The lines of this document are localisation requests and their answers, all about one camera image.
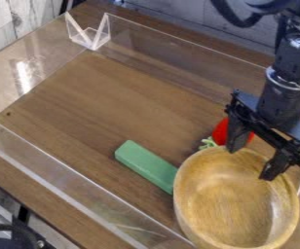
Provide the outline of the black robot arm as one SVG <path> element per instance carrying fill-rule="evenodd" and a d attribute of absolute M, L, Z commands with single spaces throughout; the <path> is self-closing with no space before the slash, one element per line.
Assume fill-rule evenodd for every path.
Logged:
<path fill-rule="evenodd" d="M 262 17 L 278 16 L 274 40 L 274 63 L 266 69 L 262 94 L 231 93 L 225 107 L 230 152 L 245 147 L 249 135 L 257 134 L 274 147 L 259 178 L 271 181 L 293 166 L 300 166 L 300 0 L 242 0 L 251 15 L 239 18 L 227 0 L 211 0 L 226 21 L 237 27 L 254 26 Z"/>

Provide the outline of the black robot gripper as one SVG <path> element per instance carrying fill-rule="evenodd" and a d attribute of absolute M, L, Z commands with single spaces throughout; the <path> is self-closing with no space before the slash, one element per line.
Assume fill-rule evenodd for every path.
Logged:
<path fill-rule="evenodd" d="M 231 154 L 235 153 L 247 144 L 250 134 L 258 135 L 277 150 L 259 175 L 262 180 L 273 181 L 290 165 L 300 166 L 300 119 L 293 125 L 275 126 L 257 113 L 259 98 L 255 95 L 238 89 L 230 95 L 230 103 L 225 106 L 226 149 Z"/>

